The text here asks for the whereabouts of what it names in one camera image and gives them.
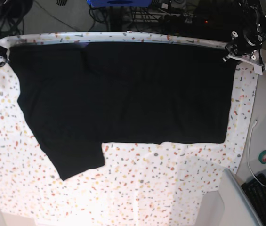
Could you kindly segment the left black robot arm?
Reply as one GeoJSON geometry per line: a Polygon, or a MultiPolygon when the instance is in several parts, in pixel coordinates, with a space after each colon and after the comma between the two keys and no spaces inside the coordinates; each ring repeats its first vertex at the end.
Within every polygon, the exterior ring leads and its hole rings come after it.
{"type": "Polygon", "coordinates": [[[261,49],[266,42],[266,0],[234,0],[223,19],[231,33],[226,58],[263,65],[261,49]]]}

